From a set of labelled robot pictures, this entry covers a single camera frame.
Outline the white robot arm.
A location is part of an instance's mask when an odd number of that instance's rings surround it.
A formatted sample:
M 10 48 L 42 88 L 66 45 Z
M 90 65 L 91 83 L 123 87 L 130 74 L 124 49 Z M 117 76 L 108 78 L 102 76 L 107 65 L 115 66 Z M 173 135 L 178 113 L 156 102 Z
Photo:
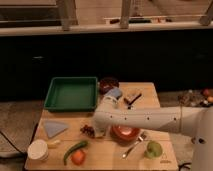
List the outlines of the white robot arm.
M 92 117 L 95 136 L 120 125 L 181 133 L 195 138 L 191 171 L 213 171 L 213 107 L 162 107 L 126 110 L 112 96 L 102 99 Z

